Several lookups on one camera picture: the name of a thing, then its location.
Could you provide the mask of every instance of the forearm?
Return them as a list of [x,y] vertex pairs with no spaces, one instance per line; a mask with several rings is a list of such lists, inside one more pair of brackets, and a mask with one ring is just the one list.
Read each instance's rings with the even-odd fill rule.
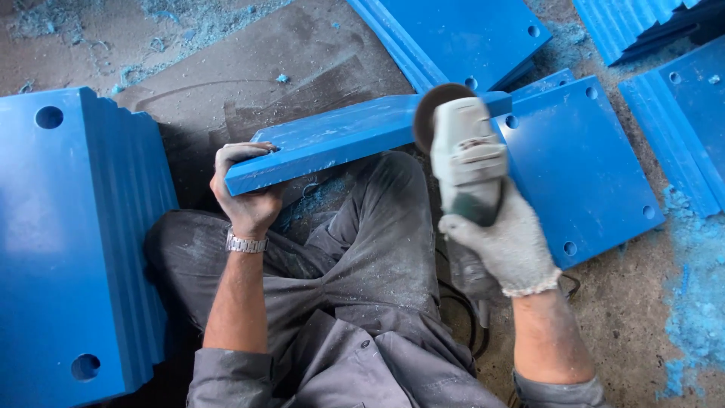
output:
[[513,298],[514,365],[522,377],[549,384],[584,383],[594,363],[559,290]]
[[205,348],[267,352],[262,254],[229,254],[204,334]]

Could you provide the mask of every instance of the left hand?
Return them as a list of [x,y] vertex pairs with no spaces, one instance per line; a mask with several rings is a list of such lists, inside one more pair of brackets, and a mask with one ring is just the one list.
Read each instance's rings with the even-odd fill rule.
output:
[[267,229],[282,209],[282,193],[286,183],[257,189],[232,197],[224,182],[229,168],[240,161],[275,152],[269,142],[225,144],[217,151],[216,172],[209,186],[219,205],[231,220],[234,236],[244,240],[264,240]]

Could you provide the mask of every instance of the gray work shirt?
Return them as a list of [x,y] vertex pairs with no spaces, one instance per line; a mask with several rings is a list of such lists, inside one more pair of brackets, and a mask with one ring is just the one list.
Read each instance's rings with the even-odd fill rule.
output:
[[[317,310],[284,355],[284,373],[267,354],[203,348],[196,352],[190,407],[491,407],[505,408],[474,376],[467,349],[434,320],[389,306],[346,306],[338,319]],[[365,322],[363,327],[355,321]],[[398,330],[381,330],[397,326]],[[280,375],[294,396],[273,400]],[[535,407],[606,407],[594,379],[535,383],[514,373],[522,401]]]

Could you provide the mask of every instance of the sleeve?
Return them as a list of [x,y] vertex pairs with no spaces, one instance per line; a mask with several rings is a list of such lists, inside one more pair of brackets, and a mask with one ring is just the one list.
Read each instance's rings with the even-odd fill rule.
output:
[[202,348],[194,357],[188,407],[266,407],[272,395],[272,356]]
[[611,408],[596,377],[580,384],[546,384],[527,380],[513,370],[513,382],[518,398],[529,408]]

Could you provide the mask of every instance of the right hand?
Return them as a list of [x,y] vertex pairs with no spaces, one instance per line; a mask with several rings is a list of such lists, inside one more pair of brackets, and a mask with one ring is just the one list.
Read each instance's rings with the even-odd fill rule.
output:
[[269,142],[245,142],[225,144],[217,151],[216,172],[209,186],[222,210],[231,220],[234,236],[237,238],[257,241],[265,239],[267,229],[282,209],[282,193],[286,183],[232,197],[224,177],[233,164],[267,155],[276,150],[277,148]]
[[456,214],[441,218],[438,228],[477,253],[489,273],[510,297],[532,295],[558,286],[561,269],[554,265],[539,218],[513,181],[503,179],[503,201],[491,227]]

